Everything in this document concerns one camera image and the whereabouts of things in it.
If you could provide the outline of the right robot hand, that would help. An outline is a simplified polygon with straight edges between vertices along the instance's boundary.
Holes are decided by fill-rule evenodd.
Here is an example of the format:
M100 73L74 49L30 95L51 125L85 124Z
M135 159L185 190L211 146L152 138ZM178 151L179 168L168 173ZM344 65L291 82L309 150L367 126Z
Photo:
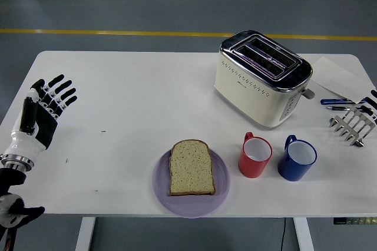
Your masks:
M365 97L363 100L369 104L372 108L374 108L375 110L377 109L377 104L376 104L376 98L377 98L377 92L376 90L371 90L371 95L375 98L370 98L370 97ZM370 116L371 119L373 119L373 121L376 123L376 113L373 112L372 109L368 108L367 106L365 105L362 105L361 106L361 109L364 113L367 113L367 115Z

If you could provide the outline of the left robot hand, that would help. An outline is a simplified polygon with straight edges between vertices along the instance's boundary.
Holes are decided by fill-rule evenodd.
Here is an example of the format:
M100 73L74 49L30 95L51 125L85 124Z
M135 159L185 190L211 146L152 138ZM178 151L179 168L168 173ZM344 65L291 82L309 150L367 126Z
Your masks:
M77 100L76 88L63 74L49 82L39 79L25 95L22 110L11 132L11 144L4 154L35 161L50 146L58 119Z

